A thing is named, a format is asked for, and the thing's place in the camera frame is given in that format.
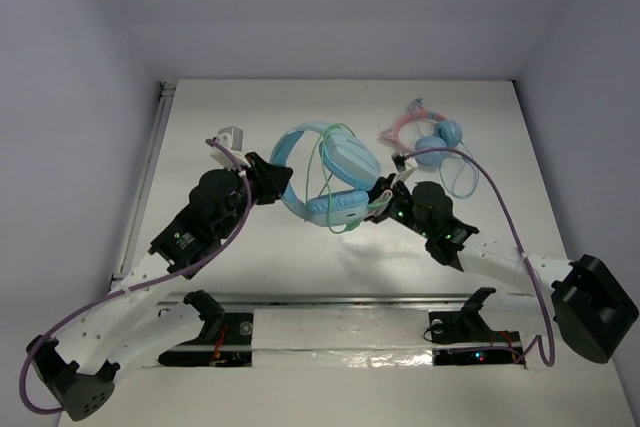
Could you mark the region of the light blue headphones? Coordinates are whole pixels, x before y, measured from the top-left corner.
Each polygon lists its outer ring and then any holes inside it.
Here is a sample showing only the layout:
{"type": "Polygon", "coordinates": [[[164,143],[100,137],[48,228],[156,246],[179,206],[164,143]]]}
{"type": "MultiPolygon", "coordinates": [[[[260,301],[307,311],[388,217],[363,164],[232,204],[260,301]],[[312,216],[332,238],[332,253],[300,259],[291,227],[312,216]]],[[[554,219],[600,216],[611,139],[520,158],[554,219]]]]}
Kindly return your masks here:
{"type": "Polygon", "coordinates": [[[381,213],[391,193],[387,191],[372,200],[372,188],[381,174],[379,161],[342,123],[308,122],[288,130],[274,146],[270,163],[286,166],[306,132],[318,135],[310,157],[319,159],[324,185],[317,196],[307,195],[304,199],[288,185],[280,198],[285,207],[303,221],[334,233],[352,230],[381,213]]]}

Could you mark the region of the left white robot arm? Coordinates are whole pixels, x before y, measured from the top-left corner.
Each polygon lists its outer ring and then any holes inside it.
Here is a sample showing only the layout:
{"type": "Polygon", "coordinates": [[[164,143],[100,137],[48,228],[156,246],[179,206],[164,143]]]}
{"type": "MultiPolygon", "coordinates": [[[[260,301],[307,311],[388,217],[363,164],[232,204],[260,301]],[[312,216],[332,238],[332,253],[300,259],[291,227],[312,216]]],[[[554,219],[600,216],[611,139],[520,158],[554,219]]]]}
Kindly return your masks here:
{"type": "Polygon", "coordinates": [[[187,293],[164,314],[155,311],[231,245],[252,207],[278,201],[292,175],[285,162],[254,152],[206,172],[129,274],[37,336],[22,370],[35,371],[59,412],[78,422],[108,401],[127,371],[182,342],[217,341],[225,311],[203,290],[187,293]]]}

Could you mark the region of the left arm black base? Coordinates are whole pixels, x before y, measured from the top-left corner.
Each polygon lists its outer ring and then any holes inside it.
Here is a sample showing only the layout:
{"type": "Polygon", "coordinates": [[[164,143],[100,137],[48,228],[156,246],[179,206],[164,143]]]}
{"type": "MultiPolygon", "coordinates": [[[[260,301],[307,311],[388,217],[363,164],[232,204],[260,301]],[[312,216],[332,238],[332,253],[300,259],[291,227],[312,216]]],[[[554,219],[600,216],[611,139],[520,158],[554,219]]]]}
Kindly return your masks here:
{"type": "Polygon", "coordinates": [[[203,290],[183,302],[194,307],[202,324],[198,335],[162,353],[164,367],[251,367],[254,314],[228,312],[203,290]]]}

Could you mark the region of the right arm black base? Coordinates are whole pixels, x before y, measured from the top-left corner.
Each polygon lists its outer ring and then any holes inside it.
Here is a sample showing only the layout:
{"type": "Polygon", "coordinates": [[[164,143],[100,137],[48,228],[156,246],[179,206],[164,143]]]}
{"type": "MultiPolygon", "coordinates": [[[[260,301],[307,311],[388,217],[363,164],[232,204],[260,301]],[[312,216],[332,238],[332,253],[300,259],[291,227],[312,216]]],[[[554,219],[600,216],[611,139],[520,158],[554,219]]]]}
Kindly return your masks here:
{"type": "Polygon", "coordinates": [[[435,366],[526,365],[520,334],[492,330],[480,315],[495,293],[482,287],[459,310],[429,313],[423,339],[434,347],[435,366]]]}

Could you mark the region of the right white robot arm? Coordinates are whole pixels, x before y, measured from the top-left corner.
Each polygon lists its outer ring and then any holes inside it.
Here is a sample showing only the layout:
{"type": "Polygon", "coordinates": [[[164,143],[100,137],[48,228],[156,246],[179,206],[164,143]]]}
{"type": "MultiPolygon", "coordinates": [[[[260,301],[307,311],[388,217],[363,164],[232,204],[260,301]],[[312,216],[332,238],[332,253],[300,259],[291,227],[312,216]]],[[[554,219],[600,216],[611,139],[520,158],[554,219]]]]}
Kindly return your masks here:
{"type": "Polygon", "coordinates": [[[599,258],[553,259],[527,254],[520,243],[501,244],[459,220],[452,199],[434,182],[407,188],[392,174],[378,179],[369,197],[386,202],[375,222],[391,219],[425,238],[437,263],[532,297],[543,335],[560,335],[588,361],[607,363],[639,318],[638,307],[599,258]]]}

